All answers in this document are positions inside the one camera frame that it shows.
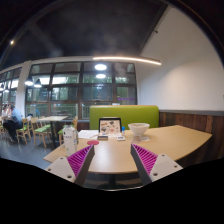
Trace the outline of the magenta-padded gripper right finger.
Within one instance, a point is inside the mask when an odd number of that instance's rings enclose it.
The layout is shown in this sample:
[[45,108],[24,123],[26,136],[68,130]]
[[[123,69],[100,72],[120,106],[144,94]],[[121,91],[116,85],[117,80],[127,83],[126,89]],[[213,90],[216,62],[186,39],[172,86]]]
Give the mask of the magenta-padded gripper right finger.
[[131,145],[131,155],[135,161],[143,186],[182,169],[168,155],[157,155],[136,144]]

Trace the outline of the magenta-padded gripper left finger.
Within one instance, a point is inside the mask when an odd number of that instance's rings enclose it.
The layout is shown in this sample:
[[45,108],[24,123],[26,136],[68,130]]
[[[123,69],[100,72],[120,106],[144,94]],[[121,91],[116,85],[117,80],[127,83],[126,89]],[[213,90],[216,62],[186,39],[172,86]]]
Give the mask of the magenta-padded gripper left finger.
[[83,186],[94,155],[94,146],[89,145],[68,157],[59,157],[46,171]]

